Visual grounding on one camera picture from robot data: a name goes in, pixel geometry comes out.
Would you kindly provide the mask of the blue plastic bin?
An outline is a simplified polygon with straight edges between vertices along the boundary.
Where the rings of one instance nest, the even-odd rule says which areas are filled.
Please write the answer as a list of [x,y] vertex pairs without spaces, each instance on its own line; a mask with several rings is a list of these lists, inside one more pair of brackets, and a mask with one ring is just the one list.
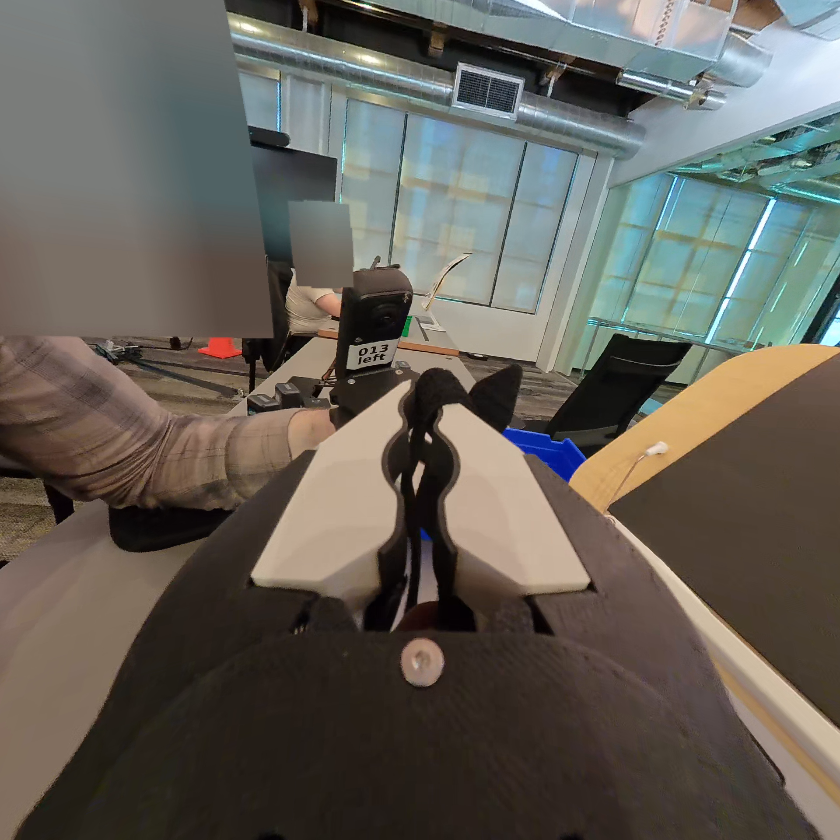
[[483,539],[499,539],[501,529],[524,523],[523,516],[537,510],[535,479],[525,479],[532,456],[551,476],[569,481],[585,462],[570,441],[517,429],[503,433],[484,423],[453,437],[436,428],[426,432],[419,449],[423,474],[412,498],[406,499],[406,522],[412,540],[440,540],[443,526],[455,540],[452,522],[463,522],[444,508],[445,499],[469,504],[467,519]]

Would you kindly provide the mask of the black monitor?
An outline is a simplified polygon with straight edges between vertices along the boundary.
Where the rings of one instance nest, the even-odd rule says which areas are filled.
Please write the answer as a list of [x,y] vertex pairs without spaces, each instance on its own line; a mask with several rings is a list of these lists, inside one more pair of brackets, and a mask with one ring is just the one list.
[[306,151],[252,143],[259,221],[268,261],[291,264],[290,202],[332,203],[338,162]]

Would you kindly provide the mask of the air vent grille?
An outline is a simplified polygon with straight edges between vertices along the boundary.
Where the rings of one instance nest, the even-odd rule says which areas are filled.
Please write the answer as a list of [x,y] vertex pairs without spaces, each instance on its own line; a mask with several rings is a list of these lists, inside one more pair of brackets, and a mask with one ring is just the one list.
[[516,122],[524,84],[521,77],[459,62],[450,106]]

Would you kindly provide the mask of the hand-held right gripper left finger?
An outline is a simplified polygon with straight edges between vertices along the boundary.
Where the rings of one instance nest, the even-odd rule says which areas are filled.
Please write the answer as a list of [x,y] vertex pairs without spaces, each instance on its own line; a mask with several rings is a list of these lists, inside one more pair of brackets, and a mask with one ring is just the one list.
[[413,382],[390,390],[314,451],[250,579],[341,601],[369,631],[390,631],[406,592]]

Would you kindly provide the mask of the black visitor chair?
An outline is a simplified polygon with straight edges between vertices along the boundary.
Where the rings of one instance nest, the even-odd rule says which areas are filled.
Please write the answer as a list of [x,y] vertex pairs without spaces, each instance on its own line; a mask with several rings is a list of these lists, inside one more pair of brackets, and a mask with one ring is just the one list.
[[591,457],[622,435],[638,410],[690,351],[689,342],[632,339],[614,334],[592,369],[548,421],[522,430],[568,438]]

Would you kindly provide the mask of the black hanging jacket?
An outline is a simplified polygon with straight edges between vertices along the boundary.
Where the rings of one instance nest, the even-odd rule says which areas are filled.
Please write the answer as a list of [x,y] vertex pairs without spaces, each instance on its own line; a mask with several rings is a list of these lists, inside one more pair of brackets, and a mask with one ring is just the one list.
[[292,267],[286,262],[267,258],[266,270],[272,334],[268,338],[242,339],[241,352],[253,371],[260,361],[266,372],[272,374],[283,364],[290,334],[287,292],[292,280]]

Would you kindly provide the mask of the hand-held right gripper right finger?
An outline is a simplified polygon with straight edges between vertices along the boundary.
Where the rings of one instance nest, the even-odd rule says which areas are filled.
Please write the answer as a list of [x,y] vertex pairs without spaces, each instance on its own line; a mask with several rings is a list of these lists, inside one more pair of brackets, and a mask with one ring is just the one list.
[[507,601],[592,582],[525,455],[465,405],[434,420],[434,574],[441,601],[489,618]]

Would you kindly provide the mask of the round metal duct with vent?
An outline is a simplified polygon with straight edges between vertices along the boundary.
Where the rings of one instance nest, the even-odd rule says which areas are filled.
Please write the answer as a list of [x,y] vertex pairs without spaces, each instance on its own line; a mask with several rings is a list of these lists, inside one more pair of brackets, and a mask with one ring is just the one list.
[[553,100],[525,88],[516,122],[459,110],[450,106],[455,72],[236,14],[228,15],[227,20],[237,56],[293,74],[405,99],[426,109],[468,113],[618,160],[633,158],[646,137],[644,127],[633,120]]

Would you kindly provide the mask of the curled white paper strip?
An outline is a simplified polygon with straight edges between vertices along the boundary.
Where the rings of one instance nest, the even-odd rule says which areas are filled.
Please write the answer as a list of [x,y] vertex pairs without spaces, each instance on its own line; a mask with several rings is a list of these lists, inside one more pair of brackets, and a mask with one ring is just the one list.
[[422,309],[425,312],[428,312],[430,310],[430,308],[432,307],[433,302],[434,302],[437,294],[440,292],[442,286],[444,285],[445,279],[447,278],[449,273],[452,270],[454,270],[456,267],[460,266],[463,262],[465,262],[471,256],[472,256],[471,253],[461,254],[458,257],[456,257],[455,259],[452,259],[451,261],[449,261],[447,263],[447,265],[440,270],[440,272],[437,275],[437,278],[434,280],[434,282],[433,282],[433,284],[430,288],[430,291],[428,292],[425,299],[423,300]]

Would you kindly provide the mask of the rectangular metal duct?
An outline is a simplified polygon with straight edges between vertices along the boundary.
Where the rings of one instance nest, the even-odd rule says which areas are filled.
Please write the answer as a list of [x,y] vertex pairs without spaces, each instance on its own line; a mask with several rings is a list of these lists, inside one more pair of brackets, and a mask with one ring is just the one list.
[[368,8],[672,81],[750,88],[772,54],[732,29],[737,2],[373,1]]

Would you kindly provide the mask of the black-faced wooden board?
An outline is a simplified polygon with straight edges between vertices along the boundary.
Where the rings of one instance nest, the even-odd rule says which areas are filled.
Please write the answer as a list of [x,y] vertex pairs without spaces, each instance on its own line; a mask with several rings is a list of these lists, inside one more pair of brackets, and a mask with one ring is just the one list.
[[[838,348],[719,365],[571,480],[656,569],[730,691],[838,786]],[[640,464],[647,447],[668,453]]]

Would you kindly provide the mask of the person's left forearm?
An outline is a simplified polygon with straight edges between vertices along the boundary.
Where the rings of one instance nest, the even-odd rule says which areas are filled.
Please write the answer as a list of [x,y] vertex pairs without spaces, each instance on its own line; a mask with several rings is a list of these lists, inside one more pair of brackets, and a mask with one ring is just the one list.
[[1,338],[2,455],[76,501],[233,510],[334,433],[327,410],[175,415],[80,338]]

